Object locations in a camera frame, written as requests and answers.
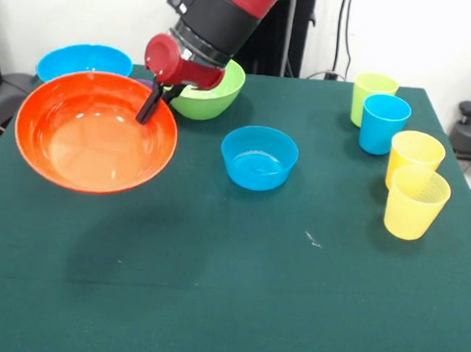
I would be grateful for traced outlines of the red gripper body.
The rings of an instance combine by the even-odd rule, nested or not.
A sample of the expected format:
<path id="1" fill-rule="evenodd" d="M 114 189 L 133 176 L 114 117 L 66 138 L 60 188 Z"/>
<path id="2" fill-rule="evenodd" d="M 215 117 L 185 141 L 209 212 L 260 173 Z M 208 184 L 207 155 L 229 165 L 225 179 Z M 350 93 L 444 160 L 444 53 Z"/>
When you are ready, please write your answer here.
<path id="1" fill-rule="evenodd" d="M 144 60 L 146 68 L 155 74 L 155 80 L 161 85 L 193 85 L 209 90 L 224 78 L 224 67 L 205 61 L 168 33 L 157 34 L 149 40 Z"/>

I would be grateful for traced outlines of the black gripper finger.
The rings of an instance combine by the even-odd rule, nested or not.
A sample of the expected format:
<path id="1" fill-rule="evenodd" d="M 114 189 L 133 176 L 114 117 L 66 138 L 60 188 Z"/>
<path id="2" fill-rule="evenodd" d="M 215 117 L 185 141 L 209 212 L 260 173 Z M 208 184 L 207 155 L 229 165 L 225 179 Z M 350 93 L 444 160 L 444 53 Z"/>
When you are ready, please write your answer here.
<path id="1" fill-rule="evenodd" d="M 136 121 L 139 124 L 146 124 L 153 113 L 155 113 L 158 106 L 158 101 L 162 97 L 164 86 L 160 84 L 156 79 L 151 83 L 150 95 L 142 105 L 141 110 L 137 113 Z"/>
<path id="2" fill-rule="evenodd" d="M 184 89 L 184 85 L 172 85 L 171 87 L 164 86 L 161 98 L 164 102 L 169 104 L 174 98 L 178 98 Z"/>

